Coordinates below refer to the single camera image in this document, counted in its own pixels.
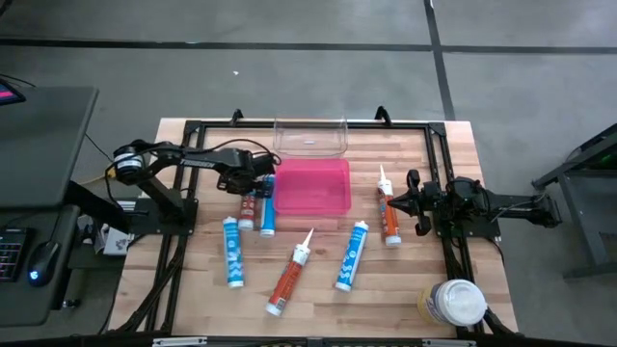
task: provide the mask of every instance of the orange caulk tube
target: orange caulk tube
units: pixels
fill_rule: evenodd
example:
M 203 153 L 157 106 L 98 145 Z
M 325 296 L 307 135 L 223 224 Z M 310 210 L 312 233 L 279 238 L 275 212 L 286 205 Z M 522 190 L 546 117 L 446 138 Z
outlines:
M 379 168 L 382 171 L 382 176 L 377 182 L 377 191 L 379 192 L 379 210 L 382 214 L 384 241 L 386 241 L 386 246 L 398 246 L 401 243 L 401 237 L 398 235 L 396 211 L 388 205 L 388 201 L 394 197 L 392 182 L 386 179 L 384 167 L 380 165 Z
M 296 245 L 296 248 L 293 250 L 293 255 L 289 259 L 289 263 L 287 263 L 277 283 L 277 287 L 274 288 L 274 293 L 272 293 L 270 300 L 268 300 L 268 304 L 266 304 L 266 310 L 277 317 L 281 315 L 285 304 L 289 301 L 296 281 L 300 278 L 302 268 L 307 263 L 307 260 L 309 260 L 309 241 L 313 230 L 314 228 L 310 230 L 305 242 Z

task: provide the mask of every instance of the white caulk tube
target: white caulk tube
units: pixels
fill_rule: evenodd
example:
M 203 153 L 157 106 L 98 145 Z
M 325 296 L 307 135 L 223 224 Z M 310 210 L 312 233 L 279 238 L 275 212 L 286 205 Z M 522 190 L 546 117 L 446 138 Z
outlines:
M 268 174 L 263 178 L 274 187 L 275 177 L 273 174 Z M 261 237 L 274 237 L 274 230 L 276 225 L 277 212 L 274 209 L 274 189 L 272 190 L 272 196 L 270 198 L 264 198 L 261 203 L 261 231 L 259 235 Z
M 358 270 L 358 264 L 360 264 L 360 257 L 367 233 L 368 225 L 364 221 L 356 222 L 349 238 L 343 264 L 340 266 L 340 272 L 335 284 L 336 289 L 344 292 L 351 291 L 351 284 L 354 282 L 354 276 L 356 275 L 356 270 Z
M 229 288 L 244 286 L 244 264 L 240 250 L 240 230 L 238 221 L 233 217 L 223 220 L 223 234 L 225 236 L 225 259 L 228 270 Z

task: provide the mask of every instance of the clear plastic container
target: clear plastic container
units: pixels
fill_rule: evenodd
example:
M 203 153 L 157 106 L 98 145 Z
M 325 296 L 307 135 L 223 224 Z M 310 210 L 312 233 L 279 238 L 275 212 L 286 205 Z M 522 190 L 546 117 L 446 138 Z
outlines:
M 282 215 L 344 215 L 351 208 L 349 163 L 344 159 L 283 159 L 274 208 Z
M 347 150 L 347 119 L 274 121 L 274 150 L 282 158 L 339 157 Z

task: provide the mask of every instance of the wooden table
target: wooden table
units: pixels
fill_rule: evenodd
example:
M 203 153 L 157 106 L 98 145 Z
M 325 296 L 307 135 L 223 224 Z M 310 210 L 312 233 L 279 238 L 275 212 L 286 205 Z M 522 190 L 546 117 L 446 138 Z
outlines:
M 186 119 L 162 119 L 156 141 L 180 143 Z M 446 122 L 452 163 L 456 175 L 482 179 L 470 123 Z M 272 130 L 208 129 L 206 146 L 233 138 L 272 145 Z M 380 214 L 376 186 L 379 165 L 394 185 L 394 194 L 406 191 L 407 170 L 420 171 L 429 180 L 423 134 L 414 130 L 349 130 L 344 157 L 351 167 L 352 208 L 340 218 L 277 219 L 273 239 L 258 232 L 242 233 L 246 286 L 229 289 L 223 256 L 222 220 L 237 216 L 240 197 L 215 189 L 218 174 L 200 173 L 197 198 L 198 224 L 189 240 L 178 293 L 174 334 L 192 335 L 298 335 L 355 337 L 439 337 L 454 330 L 425 323 L 416 309 L 417 293 L 446 280 L 442 245 L 431 232 L 418 237 L 415 218 L 399 212 L 403 244 L 386 248 L 380 237 Z M 234 144 L 258 150 L 250 144 Z M 441 161 L 439 146 L 436 146 Z M 158 175 L 169 186 L 174 169 Z M 334 290 L 354 222 L 370 225 L 362 262 L 351 293 Z M 270 316 L 264 307 L 293 250 L 311 227 L 315 227 L 312 253 L 282 318 Z M 142 302 L 152 286 L 161 237 L 147 236 L 131 247 L 122 272 L 110 329 L 121 325 Z M 469 249 L 475 279 L 491 308 L 512 330 L 516 321 L 499 253 L 483 239 L 470 239 Z M 167 298 L 159 308 L 162 321 Z

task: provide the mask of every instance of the gray floor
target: gray floor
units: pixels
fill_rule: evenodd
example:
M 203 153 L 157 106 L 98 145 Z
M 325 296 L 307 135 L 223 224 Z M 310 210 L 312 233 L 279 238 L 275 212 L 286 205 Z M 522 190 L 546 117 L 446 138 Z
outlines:
M 433 4 L 443 44 L 617 45 L 611 0 Z M 427 28 L 421 0 L 20 0 L 0 19 L 2 36 L 100 40 L 430 44 Z M 384 104 L 397 119 L 444 119 L 430 52 L 6 46 L 1 52 L 0 73 L 41 86 L 99 87 L 89 133 L 108 152 L 136 138 L 152 140 L 162 117 L 228 117 L 238 107 L 247 117 L 369 119 Z M 472 122 L 492 190 L 531 193 L 531 179 L 617 120 L 616 55 L 445 54 L 444 61 L 456 119 Z M 105 165 L 85 144 L 75 178 L 99 175 Z M 586 257 L 563 199 L 550 191 L 564 211 L 562 226 L 500 221 L 520 330 L 617 344 L 617 278 L 562 280 Z M 118 276 L 76 278 L 72 287 L 88 304 L 36 329 L 0 330 L 0 339 L 95 333 Z

